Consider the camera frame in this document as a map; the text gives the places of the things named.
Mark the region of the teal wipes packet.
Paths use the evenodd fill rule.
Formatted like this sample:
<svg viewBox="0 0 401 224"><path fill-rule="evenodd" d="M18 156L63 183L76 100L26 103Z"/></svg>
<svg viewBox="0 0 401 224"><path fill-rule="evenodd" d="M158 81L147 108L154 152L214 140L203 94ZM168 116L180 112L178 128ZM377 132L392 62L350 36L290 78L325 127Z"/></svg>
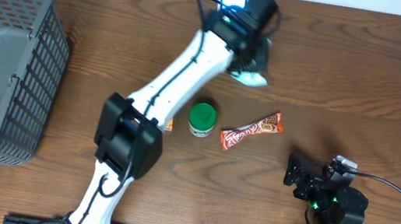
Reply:
<svg viewBox="0 0 401 224"><path fill-rule="evenodd" d="M230 77L239 81L239 83L244 84L245 86L250 87L260 87L267 86L267 80L262 75L262 72L242 72L240 73L228 73Z"/></svg>

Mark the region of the orange candy bar wrapper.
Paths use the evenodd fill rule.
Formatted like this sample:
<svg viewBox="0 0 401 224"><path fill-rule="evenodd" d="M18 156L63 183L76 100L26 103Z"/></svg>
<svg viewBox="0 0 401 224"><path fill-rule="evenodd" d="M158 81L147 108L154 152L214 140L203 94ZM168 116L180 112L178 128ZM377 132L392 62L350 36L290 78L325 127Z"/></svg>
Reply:
<svg viewBox="0 0 401 224"><path fill-rule="evenodd" d="M260 121L245 125L243 127L235 128L232 130L220 131L220 143L222 149L228 150L230 147L242 142L249 135L272 134L282 133L282 113L278 112L272 116L261 119Z"/></svg>

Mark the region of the green lid jar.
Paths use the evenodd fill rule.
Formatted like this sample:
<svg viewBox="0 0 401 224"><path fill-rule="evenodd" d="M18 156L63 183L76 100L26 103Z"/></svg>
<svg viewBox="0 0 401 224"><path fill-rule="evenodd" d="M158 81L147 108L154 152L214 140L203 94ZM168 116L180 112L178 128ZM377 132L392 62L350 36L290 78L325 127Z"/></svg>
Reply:
<svg viewBox="0 0 401 224"><path fill-rule="evenodd" d="M216 124L217 112L209 103L197 103L191 108L188 117L190 132L204 138L212 132Z"/></svg>

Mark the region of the small orange snack box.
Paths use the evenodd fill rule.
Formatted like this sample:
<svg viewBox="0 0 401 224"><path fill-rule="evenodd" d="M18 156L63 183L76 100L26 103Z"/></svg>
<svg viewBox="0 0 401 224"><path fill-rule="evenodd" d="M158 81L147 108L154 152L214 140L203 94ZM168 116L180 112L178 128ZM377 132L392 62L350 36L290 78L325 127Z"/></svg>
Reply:
<svg viewBox="0 0 401 224"><path fill-rule="evenodd" d="M167 122L167 125L165 126L165 129L164 129L165 131L173 131L173 126L174 126L173 121L174 121L174 119L171 118L171 119Z"/></svg>

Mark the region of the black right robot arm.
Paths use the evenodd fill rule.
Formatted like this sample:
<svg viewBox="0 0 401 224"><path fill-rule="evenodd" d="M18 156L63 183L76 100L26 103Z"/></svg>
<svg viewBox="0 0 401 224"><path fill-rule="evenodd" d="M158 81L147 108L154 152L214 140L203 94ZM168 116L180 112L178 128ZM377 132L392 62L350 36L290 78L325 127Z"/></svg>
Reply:
<svg viewBox="0 0 401 224"><path fill-rule="evenodd" d="M358 165L341 155L324 167L290 154L283 183L295 186L294 197L309 204L306 224L363 224L369 200L351 187Z"/></svg>

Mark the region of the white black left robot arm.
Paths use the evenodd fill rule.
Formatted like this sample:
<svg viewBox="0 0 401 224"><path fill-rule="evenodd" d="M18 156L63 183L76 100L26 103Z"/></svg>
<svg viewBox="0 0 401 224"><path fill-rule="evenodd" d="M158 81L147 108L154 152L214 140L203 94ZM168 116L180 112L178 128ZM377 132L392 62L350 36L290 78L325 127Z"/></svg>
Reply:
<svg viewBox="0 0 401 224"><path fill-rule="evenodd" d="M220 3L201 12L201 28L162 73L127 97L111 95L94 136L91 183L62 224L110 224L128 185L160 158L168 122L209 80L222 72L245 85L261 80L270 45L264 29L278 12L275 0L247 0L242 8Z"/></svg>

